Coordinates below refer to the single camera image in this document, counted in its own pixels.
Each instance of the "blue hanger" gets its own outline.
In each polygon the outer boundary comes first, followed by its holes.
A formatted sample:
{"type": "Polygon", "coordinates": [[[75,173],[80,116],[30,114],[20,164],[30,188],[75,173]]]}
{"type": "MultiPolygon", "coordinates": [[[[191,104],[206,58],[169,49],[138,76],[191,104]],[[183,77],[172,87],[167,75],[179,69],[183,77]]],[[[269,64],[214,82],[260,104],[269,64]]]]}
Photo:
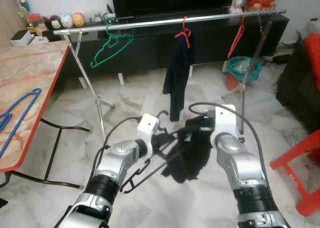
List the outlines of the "blue hanger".
{"type": "Polygon", "coordinates": [[[102,63],[110,60],[111,58],[113,58],[114,56],[116,56],[117,54],[122,52],[135,39],[135,37],[132,34],[118,34],[118,35],[111,34],[108,31],[109,26],[110,26],[110,24],[108,24],[105,28],[105,32],[109,35],[109,40],[106,43],[104,43],[102,48],[99,49],[98,52],[95,54],[93,61],[91,61],[91,63],[90,63],[91,68],[96,68],[97,66],[101,65],[102,63]],[[102,61],[97,61],[98,56],[100,55],[101,52],[104,51],[105,47],[107,46],[109,49],[113,48],[114,46],[116,46],[119,43],[119,39],[128,39],[128,42],[123,47],[121,47],[117,52],[110,55],[106,59],[104,59],[102,61]]]}
{"type": "Polygon", "coordinates": [[[13,105],[11,105],[9,107],[9,109],[6,110],[5,113],[0,114],[0,119],[2,118],[2,120],[0,120],[0,132],[2,132],[4,130],[4,128],[6,127],[6,125],[8,124],[8,122],[10,121],[11,117],[13,116],[12,113],[9,113],[13,108],[16,107],[16,105],[18,105],[21,101],[23,101],[26,97],[30,96],[30,95],[34,95],[32,101],[29,103],[29,105],[27,106],[27,108],[24,110],[23,114],[21,115],[20,119],[17,121],[17,123],[15,124],[13,130],[11,131],[11,134],[9,135],[8,139],[6,140],[6,142],[4,143],[3,147],[0,150],[0,158],[2,157],[2,155],[4,154],[6,148],[8,147],[10,141],[12,140],[12,138],[14,137],[17,129],[19,128],[21,122],[23,121],[23,119],[25,118],[25,116],[27,115],[28,111],[30,110],[30,108],[32,107],[32,105],[35,103],[36,99],[38,98],[39,94],[41,93],[41,89],[40,88],[35,88],[32,90],[32,92],[29,92],[27,94],[25,94],[24,96],[22,96],[20,99],[18,99],[15,103],[13,103],[13,105]]]}

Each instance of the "dark sofa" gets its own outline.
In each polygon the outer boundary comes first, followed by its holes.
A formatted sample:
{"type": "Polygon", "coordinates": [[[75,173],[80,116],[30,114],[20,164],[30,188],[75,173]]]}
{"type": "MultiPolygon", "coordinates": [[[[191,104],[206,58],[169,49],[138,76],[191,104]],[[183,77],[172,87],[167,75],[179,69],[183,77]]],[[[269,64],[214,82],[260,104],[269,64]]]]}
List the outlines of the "dark sofa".
{"type": "Polygon", "coordinates": [[[310,133],[320,129],[320,91],[316,87],[305,40],[294,50],[284,69],[276,98],[301,119],[310,133]]]}

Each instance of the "metal clothes rail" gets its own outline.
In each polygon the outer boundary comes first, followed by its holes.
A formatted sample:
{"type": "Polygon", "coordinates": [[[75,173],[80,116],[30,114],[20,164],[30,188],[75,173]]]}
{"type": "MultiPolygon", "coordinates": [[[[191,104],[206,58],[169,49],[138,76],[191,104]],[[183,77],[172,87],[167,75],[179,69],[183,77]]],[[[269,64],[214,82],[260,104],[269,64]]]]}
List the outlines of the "metal clothes rail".
{"type": "MultiPolygon", "coordinates": [[[[254,12],[247,12],[246,16],[247,17],[260,17],[260,16],[270,16],[270,19],[268,21],[269,26],[271,26],[272,24],[272,15],[277,15],[277,14],[284,14],[286,13],[287,10],[285,9],[281,9],[281,10],[264,10],[264,11],[254,11],[254,12]]],[[[218,15],[207,15],[207,16],[197,16],[197,17],[189,17],[185,19],[186,23],[194,23],[194,22],[204,22],[204,21],[214,21],[214,20],[223,20],[223,19],[231,19],[231,18],[240,18],[242,17],[243,14],[242,13],[236,13],[236,14],[218,14],[218,15]]],[[[147,22],[137,22],[137,23],[126,23],[126,24],[114,24],[114,25],[110,25],[108,27],[109,31],[112,30],[128,30],[128,29],[132,29],[132,28],[141,28],[141,27],[155,27],[155,26],[165,26],[165,25],[172,25],[172,24],[181,24],[184,21],[183,18],[178,18],[178,19],[167,19],[167,20],[158,20],[158,21],[147,21],[147,22]]],[[[73,28],[73,29],[62,29],[62,30],[55,30],[53,33],[55,35],[63,35],[65,40],[68,42],[69,48],[75,58],[75,61],[77,63],[77,65],[79,66],[79,69],[92,93],[92,95],[95,97],[95,104],[97,107],[97,111],[98,111],[98,115],[99,115],[99,119],[100,119],[100,125],[101,125],[101,130],[102,130],[102,136],[103,139],[106,138],[106,131],[105,131],[105,125],[104,125],[104,120],[103,120],[103,113],[102,113],[102,108],[101,108],[101,104],[106,105],[110,108],[114,108],[115,106],[112,104],[109,104],[103,100],[101,100],[101,98],[99,96],[97,96],[87,74],[86,71],[83,67],[83,65],[81,64],[79,58],[78,58],[78,52],[80,49],[80,44],[81,44],[81,39],[82,39],[82,34],[83,32],[97,32],[97,31],[104,31],[106,29],[105,25],[101,25],[101,26],[95,26],[95,27],[84,27],[84,28],[73,28]],[[74,49],[72,46],[72,42],[70,40],[69,35],[73,34],[73,33],[78,33],[78,37],[77,37],[77,42],[76,42],[76,48],[74,49]]],[[[255,52],[255,57],[259,56],[260,54],[260,50],[264,44],[264,41],[266,40],[268,33],[269,33],[269,29],[270,27],[265,30],[265,32],[262,31],[262,36],[263,38],[260,40],[260,43],[258,45],[258,48],[255,52]]],[[[119,79],[120,79],[120,83],[123,85],[123,77],[122,77],[122,73],[119,73],[119,79]]],[[[244,90],[245,90],[245,83],[242,81],[242,83],[239,84],[238,86],[238,90],[241,90],[241,100],[242,100],[242,115],[244,114],[244,90]]],[[[241,122],[241,130],[243,133],[243,121],[241,122]]]]}

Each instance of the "white wall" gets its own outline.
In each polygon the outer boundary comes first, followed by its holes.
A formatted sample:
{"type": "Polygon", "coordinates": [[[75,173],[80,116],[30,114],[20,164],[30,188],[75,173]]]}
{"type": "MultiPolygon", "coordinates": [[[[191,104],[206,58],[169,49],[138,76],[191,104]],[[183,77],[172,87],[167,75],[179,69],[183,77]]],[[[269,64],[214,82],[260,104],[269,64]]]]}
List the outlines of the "white wall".
{"type": "Polygon", "coordinates": [[[320,0],[276,0],[277,9],[287,9],[290,19],[281,38],[283,42],[295,42],[297,30],[306,26],[311,18],[320,18],[320,0]]]}
{"type": "Polygon", "coordinates": [[[63,13],[81,12],[86,17],[93,17],[97,13],[105,13],[107,4],[112,8],[112,0],[28,0],[32,13],[40,13],[42,16],[61,16],[63,13]]]}
{"type": "MultiPolygon", "coordinates": [[[[59,15],[63,13],[81,12],[88,20],[89,17],[100,12],[106,12],[106,5],[113,7],[112,0],[28,0],[33,13],[43,16],[59,15]]],[[[320,0],[276,0],[278,9],[287,9],[290,22],[283,34],[282,41],[295,42],[297,30],[305,27],[310,18],[320,17],[320,0]]]]}

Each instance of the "marble tabletop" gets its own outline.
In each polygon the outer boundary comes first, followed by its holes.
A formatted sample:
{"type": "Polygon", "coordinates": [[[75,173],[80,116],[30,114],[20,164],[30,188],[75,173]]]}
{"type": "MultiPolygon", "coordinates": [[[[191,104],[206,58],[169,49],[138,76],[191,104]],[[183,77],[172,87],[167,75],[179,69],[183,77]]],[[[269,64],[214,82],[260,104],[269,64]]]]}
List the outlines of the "marble tabletop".
{"type": "MultiPolygon", "coordinates": [[[[42,90],[0,158],[0,172],[15,170],[24,162],[68,51],[66,41],[0,49],[0,114],[33,89],[42,90]]],[[[33,97],[11,111],[12,118],[0,131],[0,149],[33,97]]]]}

